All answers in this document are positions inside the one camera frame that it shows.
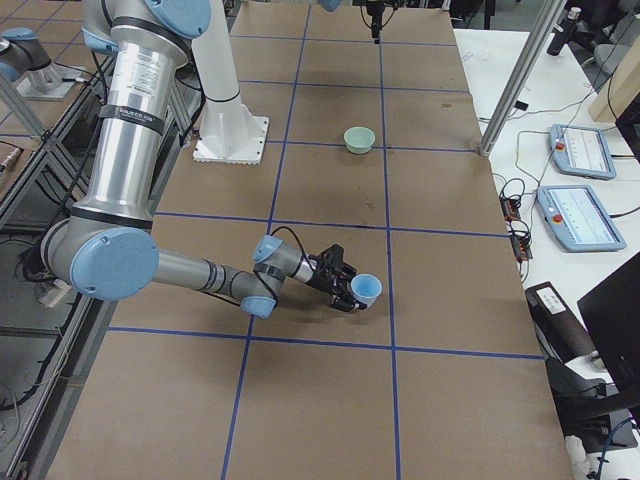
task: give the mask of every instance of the cardboard table surface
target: cardboard table surface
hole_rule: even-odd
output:
[[[343,245],[383,294],[343,314],[288,280],[260,320],[145,288],[48,478],[571,478],[447,15],[401,9],[377,46],[357,8],[247,3],[231,33],[264,158],[184,151],[158,244],[250,269],[287,225],[309,252]],[[342,145],[354,125],[376,134],[366,155]]]

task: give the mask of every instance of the white label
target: white label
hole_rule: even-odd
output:
[[[558,296],[555,294],[555,292],[551,287],[542,288],[538,290],[537,293],[538,293],[538,296],[540,297],[540,300],[542,300],[542,303],[545,304],[545,306],[549,309],[552,315],[555,315],[556,313],[564,312],[566,310],[566,308],[564,308],[564,305],[562,304],[562,302],[560,301],[560,299],[558,298]]]
[[[153,98],[158,89],[162,64],[139,52],[122,51],[113,73],[112,89]]]

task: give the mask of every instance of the white table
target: white table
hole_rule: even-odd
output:
[[[469,89],[474,97],[478,117],[489,118],[504,90],[520,50],[527,38],[523,32],[456,30]],[[529,104],[529,111],[557,110],[574,102],[579,102],[591,91],[591,84],[578,65],[571,51],[565,47],[559,56],[542,53],[538,59],[519,100]],[[548,131],[554,123],[597,127],[607,129],[612,124],[595,123],[589,116],[588,107],[595,99],[592,93],[583,104],[562,112],[526,115],[522,119],[507,122],[489,160],[494,173],[506,179],[519,177],[526,183],[526,191],[536,188],[533,179],[515,167],[516,140],[522,130]],[[613,155],[631,155],[631,151],[617,129],[609,130],[607,141]],[[536,178],[540,178],[549,159],[546,135],[525,133],[520,136],[519,165]],[[633,158],[615,159],[617,177],[611,181],[584,179],[562,175],[553,165],[546,168],[542,185],[582,185],[589,184],[607,209],[609,214],[622,213],[640,205],[640,164]],[[496,177],[496,187],[502,188],[503,181]],[[628,246],[619,252],[567,253],[562,250],[537,208],[531,211],[533,196],[523,198],[520,209],[522,218],[532,224],[531,250],[533,260],[529,262],[529,273],[524,288],[550,281],[562,295],[573,312],[580,318],[577,301],[611,272],[640,251],[640,213],[615,220],[615,224]],[[585,376],[588,368],[581,370]],[[595,457],[590,455],[597,465]],[[602,480],[618,478],[638,478],[640,472],[640,448],[609,452]]]

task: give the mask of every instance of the green bowl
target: green bowl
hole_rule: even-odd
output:
[[[367,127],[351,127],[344,132],[344,144],[351,153],[362,155],[371,150],[376,134]]]

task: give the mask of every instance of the light blue cup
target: light blue cup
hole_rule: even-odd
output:
[[[351,280],[351,292],[353,298],[370,307],[382,293],[382,282],[373,275],[361,273]]]
[[[362,155],[371,150],[376,134],[367,127],[351,127],[344,132],[344,144],[351,153]]]

